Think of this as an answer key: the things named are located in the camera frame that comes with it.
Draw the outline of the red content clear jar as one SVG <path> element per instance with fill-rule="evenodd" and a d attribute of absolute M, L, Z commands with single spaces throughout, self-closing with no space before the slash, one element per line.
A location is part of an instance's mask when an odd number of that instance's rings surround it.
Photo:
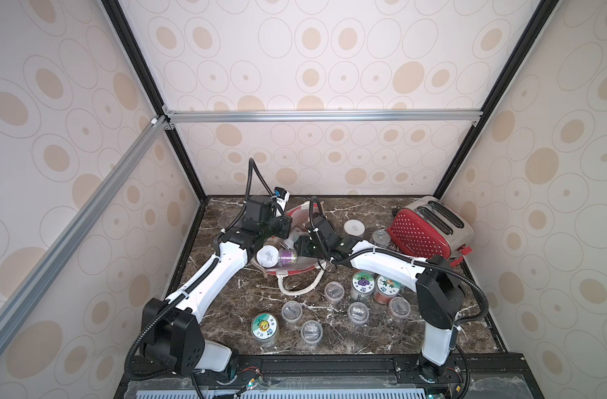
<path fill-rule="evenodd" d="M 331 281 L 324 288 L 324 297 L 330 304 L 339 304 L 345 297 L 345 289 L 339 282 Z"/>

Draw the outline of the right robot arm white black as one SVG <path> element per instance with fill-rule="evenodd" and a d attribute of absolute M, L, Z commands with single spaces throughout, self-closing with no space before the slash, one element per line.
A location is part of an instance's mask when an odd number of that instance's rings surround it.
<path fill-rule="evenodd" d="M 456 348 L 461 326 L 484 319 L 489 301 L 484 291 L 468 277 L 458 274 L 446 259 L 416 258 L 378 247 L 355 236 L 342 235 L 323 212 L 320 200 L 308 201 L 309 242 L 302 249 L 337 267 L 379 274 L 416 294 L 424 321 L 424 340 L 417 368 L 423 378 L 434 380 L 446 369 Z"/>

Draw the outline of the silver diagonal rail left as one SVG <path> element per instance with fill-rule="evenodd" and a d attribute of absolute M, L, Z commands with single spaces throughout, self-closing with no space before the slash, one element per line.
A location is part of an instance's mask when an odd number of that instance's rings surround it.
<path fill-rule="evenodd" d="M 157 116 L 147 126 L 0 309 L 0 357 L 169 121 Z"/>

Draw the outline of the clear jar front row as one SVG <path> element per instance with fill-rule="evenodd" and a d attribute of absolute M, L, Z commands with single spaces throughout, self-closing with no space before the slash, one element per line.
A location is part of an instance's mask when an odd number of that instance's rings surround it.
<path fill-rule="evenodd" d="M 368 306 L 362 302 L 354 302 L 348 307 L 348 319 L 356 326 L 363 326 L 370 319 Z"/>

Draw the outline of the large white lid canister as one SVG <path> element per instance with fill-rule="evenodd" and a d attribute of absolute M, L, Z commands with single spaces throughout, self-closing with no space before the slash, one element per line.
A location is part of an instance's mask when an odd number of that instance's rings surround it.
<path fill-rule="evenodd" d="M 349 219 L 343 225 L 343 229 L 346 234 L 349 234 L 351 236 L 355 236 L 358 238 L 362 238 L 365 234 L 366 226 L 365 226 L 365 224 L 363 224 L 363 222 L 361 222 L 357 219 Z"/>

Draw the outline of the purple flower label jar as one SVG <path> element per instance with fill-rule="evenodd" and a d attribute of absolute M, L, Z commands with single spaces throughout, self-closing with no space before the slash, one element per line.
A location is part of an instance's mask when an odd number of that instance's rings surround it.
<path fill-rule="evenodd" d="M 351 278 L 351 299 L 354 301 L 367 301 L 375 291 L 374 275 L 366 271 L 358 271 Z"/>

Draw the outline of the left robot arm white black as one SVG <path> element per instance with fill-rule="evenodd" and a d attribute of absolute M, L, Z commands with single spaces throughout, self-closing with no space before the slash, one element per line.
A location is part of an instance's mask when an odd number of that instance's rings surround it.
<path fill-rule="evenodd" d="M 145 305 L 142 329 L 125 357 L 128 379 L 146 381 L 172 373 L 189 377 L 197 370 L 213 372 L 222 382 L 235 379 L 238 352 L 205 339 L 200 324 L 228 281 L 266 241 L 290 233 L 292 219 L 283 209 L 288 191 L 276 187 L 268 189 L 266 196 L 252 196 L 253 178 L 260 176 L 255 160 L 250 159 L 242 209 L 215 237 L 214 253 L 166 299 L 152 299 Z"/>

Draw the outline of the clear small seed jar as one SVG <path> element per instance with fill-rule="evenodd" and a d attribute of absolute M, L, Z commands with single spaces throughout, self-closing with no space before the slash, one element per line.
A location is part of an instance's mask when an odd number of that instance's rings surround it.
<path fill-rule="evenodd" d="M 408 319 L 411 315 L 411 304 L 403 297 L 397 296 L 389 301 L 387 311 L 393 319 Z"/>

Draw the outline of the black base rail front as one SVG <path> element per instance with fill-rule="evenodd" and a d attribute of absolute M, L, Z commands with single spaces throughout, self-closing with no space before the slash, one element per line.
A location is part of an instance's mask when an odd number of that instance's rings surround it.
<path fill-rule="evenodd" d="M 436 382 L 424 381 L 416 355 L 243 356 L 238 374 L 123 378 L 116 398 L 541 398 L 524 355 L 453 354 Z"/>

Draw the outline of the red green label jar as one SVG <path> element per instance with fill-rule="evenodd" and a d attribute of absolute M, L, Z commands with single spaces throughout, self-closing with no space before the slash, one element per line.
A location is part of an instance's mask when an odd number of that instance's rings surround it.
<path fill-rule="evenodd" d="M 396 280 L 388 279 L 382 275 L 378 275 L 375 280 L 374 300 L 378 304 L 388 304 L 400 293 L 402 285 Z"/>

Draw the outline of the white lid purple jar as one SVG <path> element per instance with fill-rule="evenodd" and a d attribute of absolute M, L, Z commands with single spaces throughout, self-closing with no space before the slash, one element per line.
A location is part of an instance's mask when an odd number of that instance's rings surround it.
<path fill-rule="evenodd" d="M 293 249 L 277 248 L 273 245 L 265 245 L 255 255 L 256 261 L 265 269 L 276 267 L 288 267 L 296 264 L 298 256 Z"/>

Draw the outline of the red silver toaster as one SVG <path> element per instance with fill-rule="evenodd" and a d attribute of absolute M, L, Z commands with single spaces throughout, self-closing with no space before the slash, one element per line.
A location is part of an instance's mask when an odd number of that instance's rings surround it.
<path fill-rule="evenodd" d="M 475 237 L 470 224 L 432 196 L 400 209 L 387 232 L 403 254 L 426 259 L 439 255 L 454 266 L 472 252 Z"/>

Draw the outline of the silver horizontal rail back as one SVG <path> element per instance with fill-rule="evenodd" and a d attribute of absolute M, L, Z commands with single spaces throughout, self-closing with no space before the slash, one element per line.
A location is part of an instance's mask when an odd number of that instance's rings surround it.
<path fill-rule="evenodd" d="M 351 110 L 351 111 L 170 111 L 177 123 L 264 122 L 374 122 L 374 121 L 478 121 L 483 112 L 474 109 L 445 110 Z"/>

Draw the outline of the yellow green lid jar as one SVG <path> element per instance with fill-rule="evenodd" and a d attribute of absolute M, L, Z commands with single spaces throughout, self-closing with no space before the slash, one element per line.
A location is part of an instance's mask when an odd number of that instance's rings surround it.
<path fill-rule="evenodd" d="M 251 334 L 262 347 L 273 347 L 279 338 L 278 320 L 273 314 L 257 315 L 251 323 Z"/>

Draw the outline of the burlap canvas bag red lining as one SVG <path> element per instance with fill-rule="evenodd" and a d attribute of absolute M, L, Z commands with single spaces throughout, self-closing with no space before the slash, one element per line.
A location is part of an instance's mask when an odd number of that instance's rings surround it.
<path fill-rule="evenodd" d="M 288 238 L 280 239 L 278 237 L 273 237 L 270 238 L 265 245 L 273 245 L 277 248 L 293 249 L 296 252 L 296 250 L 294 249 L 294 242 L 300 235 L 306 233 L 305 224 L 307 224 L 310 220 L 310 207 L 313 207 L 314 212 L 318 211 L 318 205 L 311 204 L 309 201 L 306 201 L 303 204 L 300 204 L 299 206 L 288 211 L 287 215 L 291 216 L 293 221 L 293 225 Z M 288 297 L 298 297 L 308 294 L 314 289 L 316 289 L 316 287 L 318 287 L 318 285 L 321 283 L 324 274 L 326 274 L 328 267 L 325 261 L 321 261 L 318 258 L 302 257 L 298 254 L 297 256 L 298 260 L 296 264 L 290 265 L 288 267 L 276 267 L 272 269 L 265 269 L 258 264 L 255 256 L 253 257 L 253 262 L 255 265 L 257 265 L 260 269 L 263 270 L 264 274 L 273 275 L 278 279 L 278 289 L 283 295 L 286 295 Z M 316 271 L 317 275 L 315 276 L 313 282 L 308 285 L 308 287 L 295 291 L 286 289 L 284 281 L 287 277 L 293 277 L 296 275 L 306 274 L 307 272 L 313 271 Z"/>

